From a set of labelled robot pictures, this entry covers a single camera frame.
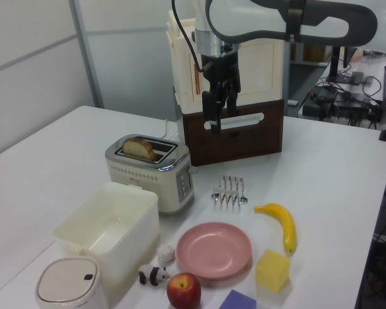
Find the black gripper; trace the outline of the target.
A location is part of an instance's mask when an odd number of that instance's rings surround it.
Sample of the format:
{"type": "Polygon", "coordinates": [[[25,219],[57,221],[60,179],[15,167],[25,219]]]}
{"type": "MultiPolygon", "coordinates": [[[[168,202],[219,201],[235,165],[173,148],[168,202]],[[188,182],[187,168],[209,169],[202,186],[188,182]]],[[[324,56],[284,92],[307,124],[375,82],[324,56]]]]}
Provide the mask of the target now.
{"type": "Polygon", "coordinates": [[[201,62],[209,65],[203,76],[210,83],[210,91],[202,92],[203,118],[209,121],[214,134],[220,134],[221,112],[216,97],[221,97],[226,90],[227,113],[237,114],[237,98],[241,92],[238,53],[222,57],[202,55],[201,62]]]}

